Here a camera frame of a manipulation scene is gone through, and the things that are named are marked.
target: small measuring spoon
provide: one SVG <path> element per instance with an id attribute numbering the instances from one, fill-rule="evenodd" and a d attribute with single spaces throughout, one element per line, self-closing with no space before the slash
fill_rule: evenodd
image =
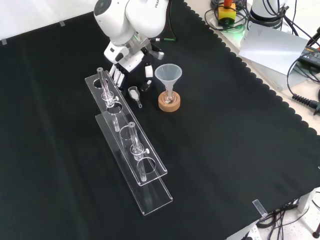
<path id="1" fill-rule="evenodd" d="M 138 88 L 136 86 L 132 86 L 128 88 L 128 92 L 130 94 L 130 97 L 136 101 L 139 108 L 142 108 L 142 104 L 140 102 L 140 92 L 138 91 Z"/>

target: acrylic rack hole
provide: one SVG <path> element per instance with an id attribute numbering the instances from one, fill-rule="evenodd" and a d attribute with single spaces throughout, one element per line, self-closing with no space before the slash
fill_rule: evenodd
<path id="1" fill-rule="evenodd" d="M 118 114 L 122 111 L 122 104 L 120 102 L 115 101 L 113 107 L 108 107 L 106 109 L 110 114 Z"/>
<path id="2" fill-rule="evenodd" d="M 130 132 L 129 132 L 129 127 L 127 126 L 123 126 L 120 130 L 120 137 L 123 140 L 131 140 L 131 136 L 130 136 Z"/>
<path id="3" fill-rule="evenodd" d="M 156 162 L 151 157 L 144 157 L 137 163 L 137 169 L 141 173 L 150 174 L 156 169 Z"/>
<path id="4" fill-rule="evenodd" d="M 94 86 L 96 89 L 102 89 L 100 79 L 94 80 L 94 81 L 93 81 L 93 86 Z"/>

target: black tablecloth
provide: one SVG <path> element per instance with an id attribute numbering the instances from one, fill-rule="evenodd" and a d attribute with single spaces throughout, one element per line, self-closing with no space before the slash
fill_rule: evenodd
<path id="1" fill-rule="evenodd" d="M 85 78 L 110 68 L 108 45 L 86 14 L 0 46 L 0 238 L 4 240 L 215 239 L 320 184 L 319 138 L 181 0 L 178 42 L 152 60 L 181 66 L 177 112 L 159 110 L 154 81 L 128 99 L 168 169 L 173 202 L 143 217 L 95 120 Z M 142 81 L 144 69 L 126 85 Z"/>

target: clear acrylic rack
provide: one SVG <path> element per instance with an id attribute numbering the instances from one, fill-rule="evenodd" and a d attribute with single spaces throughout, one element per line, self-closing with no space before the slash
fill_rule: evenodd
<path id="1" fill-rule="evenodd" d="M 97 71 L 85 79 L 102 112 L 96 121 L 140 211 L 147 215 L 173 201 L 161 179 L 168 171 L 109 72 Z"/>

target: white panel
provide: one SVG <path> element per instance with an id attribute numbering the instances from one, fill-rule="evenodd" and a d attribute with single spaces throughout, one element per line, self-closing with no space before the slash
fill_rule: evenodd
<path id="1" fill-rule="evenodd" d="M 0 0 L 0 39 L 92 12 L 97 0 Z"/>

